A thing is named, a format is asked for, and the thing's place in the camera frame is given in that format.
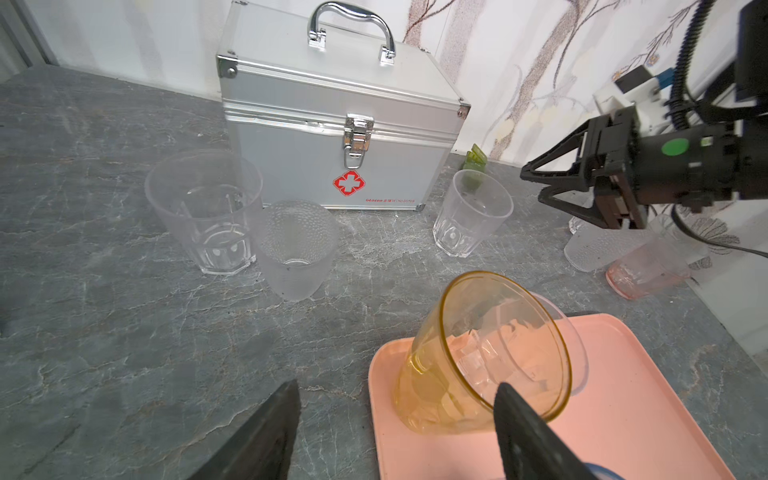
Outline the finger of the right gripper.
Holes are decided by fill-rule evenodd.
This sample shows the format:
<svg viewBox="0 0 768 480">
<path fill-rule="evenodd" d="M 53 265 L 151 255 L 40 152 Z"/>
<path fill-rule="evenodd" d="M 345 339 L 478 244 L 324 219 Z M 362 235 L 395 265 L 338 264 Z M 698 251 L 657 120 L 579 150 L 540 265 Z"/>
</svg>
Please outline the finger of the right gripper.
<svg viewBox="0 0 768 480">
<path fill-rule="evenodd" d="M 533 183 L 589 183 L 591 174 L 584 149 L 588 134 L 575 130 L 553 148 L 528 162 L 520 178 Z"/>
<path fill-rule="evenodd" d="M 604 196 L 595 196 L 592 194 L 588 204 L 586 206 L 580 206 L 559 198 L 559 195 L 564 193 L 575 193 L 575 190 L 547 186 L 540 191 L 538 201 L 544 205 L 595 225 L 596 227 L 614 230 L 618 228 L 618 219 L 607 209 L 605 202 L 606 198 Z"/>
</svg>

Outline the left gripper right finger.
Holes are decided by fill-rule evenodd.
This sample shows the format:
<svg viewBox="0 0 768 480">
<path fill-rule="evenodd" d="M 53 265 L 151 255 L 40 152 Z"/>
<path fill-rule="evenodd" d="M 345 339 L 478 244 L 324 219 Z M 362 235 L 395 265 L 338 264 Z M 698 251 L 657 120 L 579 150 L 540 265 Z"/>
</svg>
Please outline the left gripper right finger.
<svg viewBox="0 0 768 480">
<path fill-rule="evenodd" d="M 493 418 L 506 479 L 596 479 L 508 383 L 497 389 Z"/>
</svg>

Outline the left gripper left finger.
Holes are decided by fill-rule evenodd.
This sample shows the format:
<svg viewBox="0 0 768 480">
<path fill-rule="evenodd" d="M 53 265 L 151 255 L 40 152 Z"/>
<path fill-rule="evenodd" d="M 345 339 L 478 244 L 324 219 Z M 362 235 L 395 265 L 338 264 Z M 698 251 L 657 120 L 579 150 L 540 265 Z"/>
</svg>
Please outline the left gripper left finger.
<svg viewBox="0 0 768 480">
<path fill-rule="evenodd" d="M 298 382 L 283 383 L 193 479 L 286 479 L 301 413 Z"/>
</svg>

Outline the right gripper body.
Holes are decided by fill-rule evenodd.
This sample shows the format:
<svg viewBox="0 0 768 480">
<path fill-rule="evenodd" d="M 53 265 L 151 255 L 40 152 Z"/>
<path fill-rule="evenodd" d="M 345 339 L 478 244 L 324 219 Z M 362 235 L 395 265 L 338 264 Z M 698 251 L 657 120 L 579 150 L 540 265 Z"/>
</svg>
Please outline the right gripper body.
<svg viewBox="0 0 768 480">
<path fill-rule="evenodd" d="M 633 107 L 594 118 L 584 140 L 593 193 L 584 220 L 604 229 L 644 229 L 651 205 L 694 210 L 742 196 L 739 146 L 731 123 L 642 137 Z"/>
</svg>

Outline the blue plastic cup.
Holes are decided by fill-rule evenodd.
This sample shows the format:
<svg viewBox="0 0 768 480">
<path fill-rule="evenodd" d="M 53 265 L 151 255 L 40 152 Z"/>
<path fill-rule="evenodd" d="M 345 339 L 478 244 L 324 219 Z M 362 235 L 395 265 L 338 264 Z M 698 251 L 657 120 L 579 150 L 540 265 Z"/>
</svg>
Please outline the blue plastic cup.
<svg viewBox="0 0 768 480">
<path fill-rule="evenodd" d="M 586 463 L 585 466 L 597 480 L 623 480 L 620 475 L 606 467 L 592 463 Z"/>
</svg>

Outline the clear faceted cup front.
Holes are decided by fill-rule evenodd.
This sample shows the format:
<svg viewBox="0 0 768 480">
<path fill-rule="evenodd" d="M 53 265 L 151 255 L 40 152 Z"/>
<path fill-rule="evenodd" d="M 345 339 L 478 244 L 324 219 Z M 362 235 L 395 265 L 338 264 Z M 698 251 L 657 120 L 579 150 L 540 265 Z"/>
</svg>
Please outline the clear faceted cup front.
<svg viewBox="0 0 768 480">
<path fill-rule="evenodd" d="M 571 395 L 576 396 L 586 387 L 590 374 L 588 354 L 582 338 L 570 318 L 559 307 L 538 293 L 533 293 L 533 296 L 552 317 L 564 339 L 572 367 Z"/>
</svg>

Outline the pink plastic tray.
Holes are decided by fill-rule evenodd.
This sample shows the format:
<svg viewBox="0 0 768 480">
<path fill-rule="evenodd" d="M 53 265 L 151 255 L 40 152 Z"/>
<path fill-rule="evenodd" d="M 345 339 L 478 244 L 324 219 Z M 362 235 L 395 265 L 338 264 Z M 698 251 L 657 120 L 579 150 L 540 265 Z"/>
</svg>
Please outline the pink plastic tray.
<svg viewBox="0 0 768 480">
<path fill-rule="evenodd" d="M 732 473 L 631 330 L 600 313 L 573 318 L 589 377 L 552 430 L 583 461 L 624 479 L 730 479 Z M 501 479 L 493 432 L 421 435 L 394 411 L 392 389 L 412 344 L 391 341 L 368 374 L 383 479 Z"/>
</svg>

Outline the amber plastic cup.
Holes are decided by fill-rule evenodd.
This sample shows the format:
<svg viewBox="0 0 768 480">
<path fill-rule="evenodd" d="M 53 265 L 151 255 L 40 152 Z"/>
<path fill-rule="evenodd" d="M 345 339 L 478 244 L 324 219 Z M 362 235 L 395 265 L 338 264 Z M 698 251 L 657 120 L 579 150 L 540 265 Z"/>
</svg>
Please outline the amber plastic cup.
<svg viewBox="0 0 768 480">
<path fill-rule="evenodd" d="M 544 421 L 557 418 L 574 384 L 563 324 L 507 277 L 467 272 L 446 287 L 415 336 L 394 408 L 419 434 L 489 431 L 501 384 Z"/>
</svg>

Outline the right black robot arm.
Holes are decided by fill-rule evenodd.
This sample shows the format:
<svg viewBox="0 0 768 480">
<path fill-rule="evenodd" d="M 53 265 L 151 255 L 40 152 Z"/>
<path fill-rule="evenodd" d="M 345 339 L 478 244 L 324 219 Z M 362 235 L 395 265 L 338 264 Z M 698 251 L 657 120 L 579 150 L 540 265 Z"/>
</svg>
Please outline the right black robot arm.
<svg viewBox="0 0 768 480">
<path fill-rule="evenodd" d="M 767 197 L 767 4 L 739 12 L 737 51 L 700 95 L 688 90 L 699 37 L 714 7 L 702 1 L 672 69 L 667 100 L 644 67 L 597 98 L 600 115 L 523 166 L 542 185 L 540 203 L 602 229 L 644 229 L 652 205 L 668 204 L 673 223 L 701 241 L 677 211 Z"/>
</svg>

